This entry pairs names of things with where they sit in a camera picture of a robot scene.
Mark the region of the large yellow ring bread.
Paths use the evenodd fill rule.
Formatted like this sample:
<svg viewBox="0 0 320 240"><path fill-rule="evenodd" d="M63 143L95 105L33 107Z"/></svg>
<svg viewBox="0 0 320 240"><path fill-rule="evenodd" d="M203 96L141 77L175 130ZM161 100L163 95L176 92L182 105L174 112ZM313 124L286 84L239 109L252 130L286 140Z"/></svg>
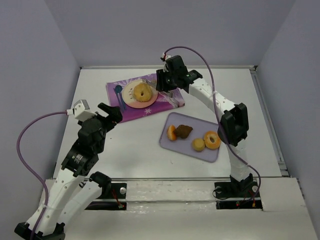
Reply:
<svg viewBox="0 0 320 240"><path fill-rule="evenodd" d="M151 87L146 83L139 83L133 89L133 97L138 102L148 102L153 96Z"/></svg>

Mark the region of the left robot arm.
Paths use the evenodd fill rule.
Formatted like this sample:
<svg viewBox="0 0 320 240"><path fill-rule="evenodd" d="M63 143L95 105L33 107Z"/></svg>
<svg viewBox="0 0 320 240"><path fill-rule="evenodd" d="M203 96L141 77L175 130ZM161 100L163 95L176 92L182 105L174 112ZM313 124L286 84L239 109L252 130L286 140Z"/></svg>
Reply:
<svg viewBox="0 0 320 240"><path fill-rule="evenodd" d="M18 223L14 232L24 240L63 240L65 228L102 193L111 189L112 180L91 169L104 151L106 135L123 120L118 106L101 102L98 108L107 116L91 111L86 100L77 101L73 108L54 112L54 115L73 116L80 129L77 139L62 161L58 175L48 187L45 181L26 163L21 153L21 139L26 130L45 116L30 122L19 134L16 151L22 164L41 182L44 200L25 222Z"/></svg>

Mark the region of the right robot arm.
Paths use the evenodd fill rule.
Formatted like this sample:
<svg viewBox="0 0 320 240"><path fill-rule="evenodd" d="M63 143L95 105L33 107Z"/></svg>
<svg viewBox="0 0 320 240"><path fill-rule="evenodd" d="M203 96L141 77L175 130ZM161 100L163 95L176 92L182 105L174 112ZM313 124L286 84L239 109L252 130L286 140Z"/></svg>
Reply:
<svg viewBox="0 0 320 240"><path fill-rule="evenodd" d="M249 131L248 109L244 103L234 103L215 90L214 84L208 84L196 70L188 70L179 55L163 54L162 69L157 70L156 90L170 93L175 89L200 100L216 115L217 134L227 146L230 162L230 180L215 184L214 193L217 199L249 197L254 179L248 162L245 161L245 139Z"/></svg>

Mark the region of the metal serving tongs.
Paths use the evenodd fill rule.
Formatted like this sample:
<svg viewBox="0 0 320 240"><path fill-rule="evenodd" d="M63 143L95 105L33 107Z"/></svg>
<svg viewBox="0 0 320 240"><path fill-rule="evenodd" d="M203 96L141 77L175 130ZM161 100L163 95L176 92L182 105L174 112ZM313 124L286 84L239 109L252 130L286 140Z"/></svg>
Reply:
<svg viewBox="0 0 320 240"><path fill-rule="evenodd" d="M155 89L159 93L161 93L164 96L167 96L169 98L173 98L174 92L173 91L163 91L157 89L157 80L156 79L147 79L147 78L142 78L142 82L149 85L151 88Z"/></svg>

